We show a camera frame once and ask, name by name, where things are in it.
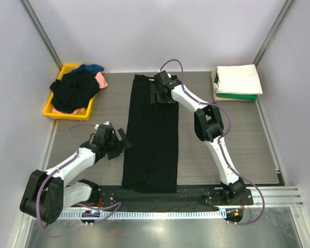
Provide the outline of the yellow plastic bin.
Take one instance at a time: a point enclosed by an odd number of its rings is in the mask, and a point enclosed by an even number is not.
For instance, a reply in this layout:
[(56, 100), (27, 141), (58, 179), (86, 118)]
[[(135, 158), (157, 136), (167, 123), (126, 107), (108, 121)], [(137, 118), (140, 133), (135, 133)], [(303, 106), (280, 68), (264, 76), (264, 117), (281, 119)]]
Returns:
[[(80, 65), (76, 64), (66, 64), (63, 65), (57, 79), (61, 80), (64, 74), (69, 73), (73, 69), (78, 68)], [(65, 114), (65, 113), (52, 113), (53, 105), (51, 104), (52, 98), (54, 94), (53, 92), (50, 93), (50, 96), (46, 102), (46, 105), (43, 109), (43, 115), (47, 116), (52, 119), (66, 119), (66, 120), (76, 120), (76, 121), (88, 121), (90, 119), (92, 108), (96, 99), (96, 96), (94, 96), (92, 99), (90, 99), (88, 106), (83, 111), (79, 111), (76, 114)]]

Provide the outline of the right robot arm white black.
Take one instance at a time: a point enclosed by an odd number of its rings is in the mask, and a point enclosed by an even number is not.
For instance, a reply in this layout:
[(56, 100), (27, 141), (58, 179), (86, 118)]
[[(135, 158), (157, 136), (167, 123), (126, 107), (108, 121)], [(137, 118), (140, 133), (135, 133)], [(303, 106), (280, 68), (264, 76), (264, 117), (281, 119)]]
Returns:
[(241, 202), (246, 186), (226, 148), (219, 106), (197, 97), (165, 70), (155, 74), (151, 82), (150, 103), (179, 103), (193, 114), (194, 132), (208, 147), (218, 168), (223, 200), (230, 205)]

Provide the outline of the black t shirt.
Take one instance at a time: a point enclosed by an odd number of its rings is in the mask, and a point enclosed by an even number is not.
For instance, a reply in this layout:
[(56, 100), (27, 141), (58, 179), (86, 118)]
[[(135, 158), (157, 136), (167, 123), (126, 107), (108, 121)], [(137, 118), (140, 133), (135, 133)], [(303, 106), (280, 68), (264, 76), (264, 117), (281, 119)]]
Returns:
[(133, 148), (123, 160), (123, 189), (175, 193), (178, 174), (178, 103), (150, 102), (151, 77), (135, 75), (126, 137)]

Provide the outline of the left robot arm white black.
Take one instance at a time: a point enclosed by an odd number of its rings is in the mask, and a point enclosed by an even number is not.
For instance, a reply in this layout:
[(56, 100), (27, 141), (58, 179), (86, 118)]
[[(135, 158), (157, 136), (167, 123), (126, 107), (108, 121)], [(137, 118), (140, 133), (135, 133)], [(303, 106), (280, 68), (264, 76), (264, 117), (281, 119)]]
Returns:
[(103, 158), (111, 160), (133, 148), (123, 129), (112, 123), (91, 125), (94, 132), (87, 141), (76, 144), (75, 152), (56, 166), (31, 173), (20, 203), (20, 211), (34, 217), (41, 228), (53, 224), (63, 210), (73, 206), (95, 206), (98, 185), (89, 180), (69, 183), (85, 169)]

